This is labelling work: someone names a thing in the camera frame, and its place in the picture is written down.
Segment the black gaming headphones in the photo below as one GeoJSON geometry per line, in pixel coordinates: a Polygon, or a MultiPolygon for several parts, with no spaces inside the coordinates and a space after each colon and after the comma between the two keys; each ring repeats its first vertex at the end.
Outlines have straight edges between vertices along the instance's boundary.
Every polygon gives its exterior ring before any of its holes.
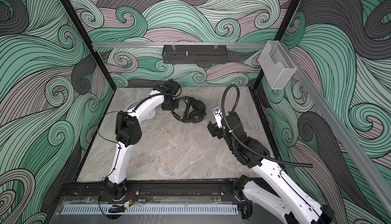
{"type": "Polygon", "coordinates": [[[193,97],[184,96],[177,99],[178,102],[183,101],[186,104],[183,116],[180,117],[176,112],[172,111],[174,118],[182,123],[199,123],[206,116],[206,106],[201,100],[193,97]]]}

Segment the white headphones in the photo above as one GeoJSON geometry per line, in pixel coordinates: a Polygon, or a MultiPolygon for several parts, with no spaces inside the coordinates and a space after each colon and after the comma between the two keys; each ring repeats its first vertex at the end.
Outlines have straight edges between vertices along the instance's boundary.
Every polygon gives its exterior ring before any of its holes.
{"type": "MultiPolygon", "coordinates": [[[[137,101],[134,101],[134,102],[130,103],[130,104],[126,107],[125,110],[126,110],[126,111],[130,111],[130,109],[133,108],[133,107],[135,107],[139,102],[140,102],[140,100],[137,100],[137,101]]],[[[151,110],[148,114],[143,113],[142,115],[143,115],[143,117],[142,117],[142,119],[141,119],[141,122],[142,122],[142,121],[145,121],[145,120],[150,120],[150,119],[152,119],[152,118],[155,117],[155,115],[156,115],[156,110],[153,109],[153,110],[151,110]]]]}

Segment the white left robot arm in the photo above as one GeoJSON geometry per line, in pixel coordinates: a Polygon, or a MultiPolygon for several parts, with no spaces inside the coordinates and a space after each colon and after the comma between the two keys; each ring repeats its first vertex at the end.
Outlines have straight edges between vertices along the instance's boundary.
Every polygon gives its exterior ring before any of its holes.
{"type": "Polygon", "coordinates": [[[131,150],[143,135],[141,122],[154,117],[156,107],[168,105],[176,107],[175,96],[180,87],[159,86],[140,100],[134,107],[117,112],[115,134],[117,145],[112,169],[103,179],[103,186],[114,201],[120,201],[126,194],[126,171],[131,150]]]}

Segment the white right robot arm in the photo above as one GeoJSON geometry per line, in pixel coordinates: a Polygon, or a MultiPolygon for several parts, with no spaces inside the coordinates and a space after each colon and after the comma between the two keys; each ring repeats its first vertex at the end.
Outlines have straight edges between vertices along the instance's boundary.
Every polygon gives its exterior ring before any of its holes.
{"type": "Polygon", "coordinates": [[[234,182],[237,200],[262,206],[284,224],[330,224],[333,221],[334,210],[310,197],[270,157],[269,151],[258,140],[247,136],[236,112],[224,116],[220,107],[212,111],[216,122],[208,124],[211,135],[223,138],[234,157],[274,190],[270,193],[242,175],[234,182]]]}

